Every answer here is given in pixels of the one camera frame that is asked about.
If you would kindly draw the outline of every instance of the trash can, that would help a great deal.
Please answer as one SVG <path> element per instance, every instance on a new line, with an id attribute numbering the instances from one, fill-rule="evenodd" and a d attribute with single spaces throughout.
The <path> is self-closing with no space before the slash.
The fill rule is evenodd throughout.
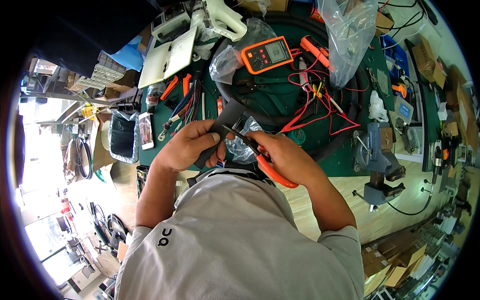
<path id="1" fill-rule="evenodd" d="M 108 149 L 110 155 L 119 161 L 134 164 L 138 161 L 140 128 L 138 113 L 112 111 L 108 128 Z"/>

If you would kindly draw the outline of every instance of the smartphone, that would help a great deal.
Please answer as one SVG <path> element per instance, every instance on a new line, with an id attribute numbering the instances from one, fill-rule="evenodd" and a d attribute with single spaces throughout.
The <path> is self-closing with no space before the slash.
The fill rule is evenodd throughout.
<path id="1" fill-rule="evenodd" d="M 152 132 L 152 121 L 150 120 L 151 113 L 144 112 L 138 116 L 138 121 L 140 123 L 140 139 L 142 140 L 142 150 L 147 150 L 153 148 L 153 132 Z"/>

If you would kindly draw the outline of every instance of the scissors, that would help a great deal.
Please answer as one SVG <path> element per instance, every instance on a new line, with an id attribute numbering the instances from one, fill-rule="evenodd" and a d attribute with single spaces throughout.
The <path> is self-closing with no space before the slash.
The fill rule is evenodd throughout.
<path id="1" fill-rule="evenodd" d="M 263 155 L 260 151 L 258 151 L 259 144 L 256 141 L 250 139 L 248 136 L 244 136 L 240 132 L 234 129 L 231 129 L 225 125 L 223 125 L 223 127 L 225 127 L 225 129 L 227 129 L 229 132 L 233 133 L 235 136 L 239 137 L 243 141 L 244 145 L 250 147 L 253 153 L 255 153 L 257 156 L 258 164 L 263 167 L 263 169 L 265 170 L 268 176 L 270 176 L 273 180 L 275 180 L 276 182 L 280 183 L 285 187 L 288 187 L 291 189 L 298 187 L 298 184 L 293 183 L 290 180 L 286 179 L 268 164 L 266 156 Z"/>

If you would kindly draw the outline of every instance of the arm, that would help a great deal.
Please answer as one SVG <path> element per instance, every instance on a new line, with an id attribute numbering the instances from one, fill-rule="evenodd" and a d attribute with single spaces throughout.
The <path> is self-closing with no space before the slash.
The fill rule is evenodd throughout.
<path id="1" fill-rule="evenodd" d="M 272 160 L 271 165 L 278 173 L 307 188 L 320 231 L 340 230 L 348 225 L 357 226 L 345 199 L 320 166 L 302 148 L 283 136 L 261 131 L 248 132 L 246 135 L 267 150 Z"/>
<path id="2" fill-rule="evenodd" d="M 148 179 L 138 199 L 135 226 L 154 228 L 173 214 L 175 181 L 179 172 L 188 169 L 200 153 L 218 143 L 218 133 L 208 133 L 214 120 L 195 121 L 183 127 L 158 153 L 150 166 Z M 222 141 L 206 161 L 207 167 L 225 159 Z"/>

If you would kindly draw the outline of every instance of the white t-shirt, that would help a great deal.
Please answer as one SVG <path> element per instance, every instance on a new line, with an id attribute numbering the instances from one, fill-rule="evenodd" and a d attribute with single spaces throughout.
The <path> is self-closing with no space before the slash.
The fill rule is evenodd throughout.
<path id="1" fill-rule="evenodd" d="M 115 299 L 363 298 L 354 227 L 325 231 L 315 242 L 298 232 L 279 189 L 212 176 L 225 170 L 200 176 L 168 220 L 133 231 Z"/>

